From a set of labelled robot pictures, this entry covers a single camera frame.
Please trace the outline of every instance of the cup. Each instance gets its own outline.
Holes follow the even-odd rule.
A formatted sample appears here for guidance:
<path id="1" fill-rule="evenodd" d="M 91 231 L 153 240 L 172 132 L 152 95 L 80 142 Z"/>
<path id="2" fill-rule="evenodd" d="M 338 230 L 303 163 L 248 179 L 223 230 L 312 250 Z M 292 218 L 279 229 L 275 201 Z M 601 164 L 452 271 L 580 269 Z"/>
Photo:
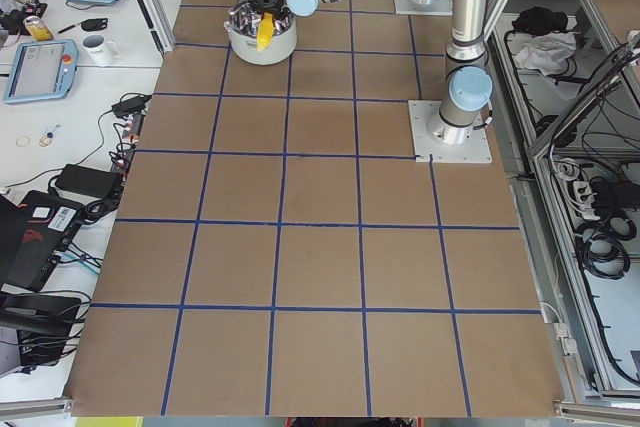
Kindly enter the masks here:
<path id="1" fill-rule="evenodd" d="M 90 35 L 82 41 L 82 46 L 98 67 L 113 65 L 120 51 L 113 40 L 105 40 L 101 35 Z"/>

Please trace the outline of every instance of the black cloth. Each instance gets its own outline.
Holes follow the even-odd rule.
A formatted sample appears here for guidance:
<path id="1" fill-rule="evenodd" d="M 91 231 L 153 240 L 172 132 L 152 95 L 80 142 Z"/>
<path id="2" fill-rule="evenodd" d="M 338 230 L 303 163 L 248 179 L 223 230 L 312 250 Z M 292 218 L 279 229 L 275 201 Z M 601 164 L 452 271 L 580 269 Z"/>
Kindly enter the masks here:
<path id="1" fill-rule="evenodd" d="M 564 12 L 553 12 L 546 7 L 532 7 L 520 13 L 511 22 L 516 32 L 525 32 L 535 37 L 551 32 L 566 32 L 569 19 Z"/>

